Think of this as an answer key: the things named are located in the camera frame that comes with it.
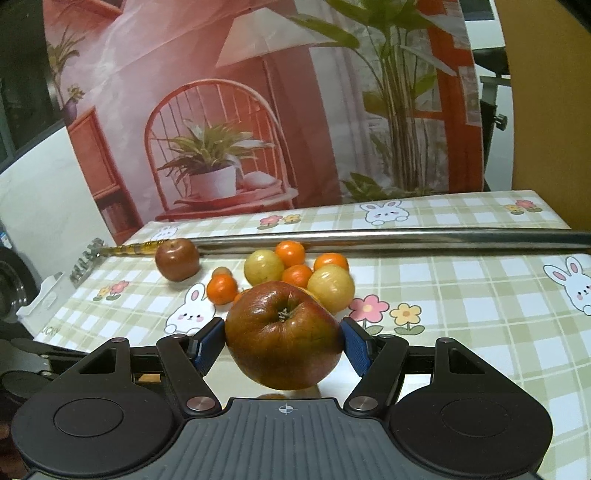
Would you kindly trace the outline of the yellow-green round fruit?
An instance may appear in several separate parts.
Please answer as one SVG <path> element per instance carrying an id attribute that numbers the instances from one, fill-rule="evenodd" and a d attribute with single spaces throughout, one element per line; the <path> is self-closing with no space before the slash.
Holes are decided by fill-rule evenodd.
<path id="1" fill-rule="evenodd" d="M 283 261 L 271 250 L 252 252 L 243 265 L 243 275 L 252 286 L 280 280 L 283 277 L 283 271 Z"/>
<path id="2" fill-rule="evenodd" d="M 307 290 L 332 314 L 346 309 L 355 297 L 353 277 L 346 269 L 332 264 L 311 274 Z"/>

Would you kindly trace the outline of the brown longan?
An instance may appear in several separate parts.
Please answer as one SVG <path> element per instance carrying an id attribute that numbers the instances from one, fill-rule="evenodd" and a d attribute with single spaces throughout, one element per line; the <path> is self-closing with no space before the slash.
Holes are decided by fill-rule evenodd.
<path id="1" fill-rule="evenodd" d="M 215 277 L 215 276 L 219 276 L 219 275 L 232 276 L 232 272 L 226 267 L 217 267 L 212 271 L 211 276 Z"/>

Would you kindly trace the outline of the large red apple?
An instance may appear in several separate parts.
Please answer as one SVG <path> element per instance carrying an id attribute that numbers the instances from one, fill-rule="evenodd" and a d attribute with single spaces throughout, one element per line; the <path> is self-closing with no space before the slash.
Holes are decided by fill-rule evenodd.
<path id="1" fill-rule="evenodd" d="M 276 390 L 304 390 L 332 373 L 344 350 L 339 321 L 304 290 L 270 281 L 228 311 L 224 335 L 242 373 Z"/>

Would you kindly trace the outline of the orange tangerine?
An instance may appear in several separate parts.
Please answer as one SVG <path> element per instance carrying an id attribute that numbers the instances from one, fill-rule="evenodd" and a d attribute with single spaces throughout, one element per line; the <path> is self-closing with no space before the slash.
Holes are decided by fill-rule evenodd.
<path id="1" fill-rule="evenodd" d="M 214 275 L 207 284 L 206 295 L 217 306 L 231 303 L 238 296 L 238 283 L 229 274 Z"/>
<path id="2" fill-rule="evenodd" d="M 240 292 L 238 292 L 238 295 L 235 296 L 235 299 L 233 299 L 233 304 L 238 303 L 239 299 L 242 298 L 243 295 L 245 295 L 245 293 L 248 293 L 250 289 L 245 289 L 242 290 Z"/>
<path id="3" fill-rule="evenodd" d="M 297 241 L 281 241 L 276 245 L 274 253 L 280 257 L 280 260 L 283 261 L 283 265 L 286 268 L 304 264 L 305 261 L 304 246 L 302 246 L 301 243 Z"/>
<path id="4" fill-rule="evenodd" d="M 329 265 L 339 266 L 346 271 L 349 270 L 348 259 L 344 255 L 335 252 L 324 253 L 318 256 L 314 262 L 314 270 L 317 271 L 318 269 Z"/>
<path id="5" fill-rule="evenodd" d="M 284 270 L 281 279 L 287 284 L 305 289 L 308 287 L 308 281 L 310 281 L 312 273 L 314 271 L 308 265 L 298 264 Z"/>

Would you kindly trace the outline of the yellow lemon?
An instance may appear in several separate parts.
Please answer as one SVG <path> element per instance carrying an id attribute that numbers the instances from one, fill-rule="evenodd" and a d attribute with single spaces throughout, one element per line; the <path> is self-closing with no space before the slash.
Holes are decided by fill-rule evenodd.
<path id="1" fill-rule="evenodd" d="M 322 305 L 322 302 L 321 302 L 321 300 L 320 300 L 320 299 L 318 299 L 318 296 L 317 296 L 317 295 L 315 295 L 314 293 L 312 293 L 311 291 L 308 291 L 308 289 L 305 289 L 305 288 L 303 288 L 303 287 L 298 287 L 298 288 L 300 288 L 300 290 L 301 290 L 301 291 L 304 291 L 304 293 L 305 293 L 305 294 L 307 294 L 307 295 L 308 295 L 308 296 L 310 296 L 312 299 L 314 299 L 314 300 L 315 300 L 315 302 L 317 302 L 318 304 L 321 304 L 321 305 Z"/>

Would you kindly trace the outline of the small red apple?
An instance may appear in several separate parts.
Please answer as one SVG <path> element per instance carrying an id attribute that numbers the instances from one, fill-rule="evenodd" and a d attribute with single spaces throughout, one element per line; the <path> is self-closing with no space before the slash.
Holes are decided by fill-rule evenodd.
<path id="1" fill-rule="evenodd" d="M 184 238 L 164 241 L 156 249 L 154 260 L 160 274 L 171 282 L 184 281 L 200 268 L 197 246 Z"/>

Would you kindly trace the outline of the steel pole with gold end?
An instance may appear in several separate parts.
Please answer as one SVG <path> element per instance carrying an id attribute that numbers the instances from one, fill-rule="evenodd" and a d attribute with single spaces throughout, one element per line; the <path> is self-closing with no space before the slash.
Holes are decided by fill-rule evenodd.
<path id="1" fill-rule="evenodd" d="M 301 243 L 310 253 L 586 252 L 590 233 L 570 229 L 406 228 L 353 229 L 195 237 L 202 255 L 233 255 L 273 249 L 281 241 Z"/>

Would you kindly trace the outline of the printed room backdrop cloth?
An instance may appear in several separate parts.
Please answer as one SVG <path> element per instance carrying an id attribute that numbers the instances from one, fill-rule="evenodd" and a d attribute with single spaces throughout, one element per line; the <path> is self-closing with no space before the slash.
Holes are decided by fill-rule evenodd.
<path id="1" fill-rule="evenodd" d="M 116 242 L 151 220 L 483 188 L 457 1 L 47 1 L 43 23 Z"/>

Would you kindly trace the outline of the black stand with knob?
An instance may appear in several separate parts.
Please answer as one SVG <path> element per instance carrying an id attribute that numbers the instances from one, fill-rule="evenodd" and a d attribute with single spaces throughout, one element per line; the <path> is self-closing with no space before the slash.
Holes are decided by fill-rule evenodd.
<path id="1" fill-rule="evenodd" d="M 483 137 L 483 173 L 486 173 L 494 132 L 496 129 L 505 131 L 508 125 L 508 117 L 497 113 L 497 96 L 500 87 L 511 86 L 510 70 L 505 46 L 474 49 L 472 53 L 475 65 L 489 72 L 489 75 L 479 76 L 482 87 L 480 112 Z"/>

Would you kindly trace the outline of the yellow wooden board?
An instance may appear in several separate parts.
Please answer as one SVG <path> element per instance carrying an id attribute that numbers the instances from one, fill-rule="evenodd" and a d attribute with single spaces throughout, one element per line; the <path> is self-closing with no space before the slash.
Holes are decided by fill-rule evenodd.
<path id="1" fill-rule="evenodd" d="M 514 102 L 512 185 L 590 227 L 590 33 L 558 1 L 499 1 Z"/>

